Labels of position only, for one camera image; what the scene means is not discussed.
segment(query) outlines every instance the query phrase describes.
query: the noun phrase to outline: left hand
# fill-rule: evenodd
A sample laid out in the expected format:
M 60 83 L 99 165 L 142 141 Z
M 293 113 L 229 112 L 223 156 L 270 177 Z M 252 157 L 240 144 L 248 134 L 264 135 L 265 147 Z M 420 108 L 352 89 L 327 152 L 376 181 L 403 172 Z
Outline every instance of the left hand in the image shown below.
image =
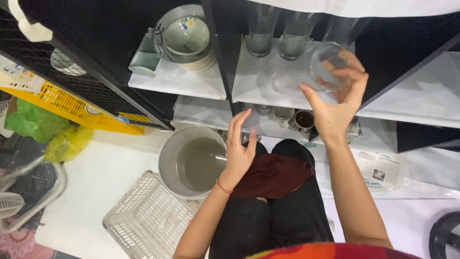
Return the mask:
M 220 185 L 226 190 L 232 190 L 251 166 L 256 154 L 257 135 L 252 129 L 249 134 L 249 144 L 241 144 L 241 126 L 251 115 L 252 109 L 240 112 L 230 121 L 227 138 L 227 166 L 219 177 Z

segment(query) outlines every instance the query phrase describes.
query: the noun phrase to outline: black mesh shelf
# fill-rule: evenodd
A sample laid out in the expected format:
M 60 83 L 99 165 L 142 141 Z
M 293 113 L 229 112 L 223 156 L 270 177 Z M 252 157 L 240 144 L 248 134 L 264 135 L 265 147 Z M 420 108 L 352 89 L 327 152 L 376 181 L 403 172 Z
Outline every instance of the black mesh shelf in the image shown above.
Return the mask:
M 53 68 L 51 62 L 63 67 L 69 63 L 63 53 L 53 54 L 54 50 L 55 47 L 48 43 L 29 42 L 19 30 L 17 21 L 7 11 L 0 9 L 2 55 L 114 116 L 124 116 L 132 124 L 164 128 L 158 120 L 140 111 L 90 72 L 76 68 L 68 71 L 68 75 Z

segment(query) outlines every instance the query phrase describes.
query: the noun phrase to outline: coffee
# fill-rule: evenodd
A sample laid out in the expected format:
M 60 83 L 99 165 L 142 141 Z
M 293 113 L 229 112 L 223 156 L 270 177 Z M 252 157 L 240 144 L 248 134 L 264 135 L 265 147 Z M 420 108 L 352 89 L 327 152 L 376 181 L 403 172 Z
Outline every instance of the coffee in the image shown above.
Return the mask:
M 187 188 L 196 192 L 209 191 L 226 164 L 226 151 L 219 142 L 199 138 L 185 144 L 179 152 L 177 175 Z
M 295 116 L 295 121 L 302 128 L 311 128 L 315 124 L 315 119 L 313 115 L 309 112 L 299 112 Z

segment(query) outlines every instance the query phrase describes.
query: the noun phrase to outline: newspaper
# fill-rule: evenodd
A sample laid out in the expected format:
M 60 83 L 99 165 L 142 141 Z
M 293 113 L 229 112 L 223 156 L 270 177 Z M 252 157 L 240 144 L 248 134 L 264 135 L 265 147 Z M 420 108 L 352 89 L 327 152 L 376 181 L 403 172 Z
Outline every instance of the newspaper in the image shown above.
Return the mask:
M 403 183 L 405 154 L 374 153 L 352 149 L 362 177 L 371 188 L 399 188 Z

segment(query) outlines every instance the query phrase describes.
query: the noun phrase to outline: white floor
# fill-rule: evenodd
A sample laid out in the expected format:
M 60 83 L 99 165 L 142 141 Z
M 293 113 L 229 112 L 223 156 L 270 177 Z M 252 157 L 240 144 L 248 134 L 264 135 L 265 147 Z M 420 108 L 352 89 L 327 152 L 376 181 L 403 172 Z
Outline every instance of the white floor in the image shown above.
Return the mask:
M 175 123 L 175 126 L 180 129 L 188 125 Z M 67 189 L 45 210 L 42 225 L 35 235 L 37 243 L 82 259 L 127 259 L 128 256 L 102 227 L 102 218 L 145 170 L 158 171 L 160 148 L 171 134 L 157 129 L 147 129 L 144 136 L 96 130 L 88 147 L 77 158 L 64 164 L 69 176 Z M 280 140 L 263 136 L 261 143 L 271 151 Z M 325 148 L 323 145 L 308 145 L 316 160 L 327 215 L 335 221 L 334 235 L 340 241 L 334 203 L 327 200 L 332 198 L 332 191 Z M 417 170 L 422 175 L 432 173 L 429 167 Z M 450 168 L 444 167 L 443 170 L 445 174 L 451 173 Z M 435 179 L 422 180 L 436 183 Z M 456 200 L 460 199 L 459 191 L 425 182 L 406 178 L 401 189 L 374 195 L 375 199 L 386 199 L 378 203 L 384 203 L 380 212 L 395 247 L 422 258 L 428 258 L 425 234 L 432 220 L 445 210 L 460 210 Z M 420 198 L 432 200 L 423 206 L 420 200 L 401 200 Z

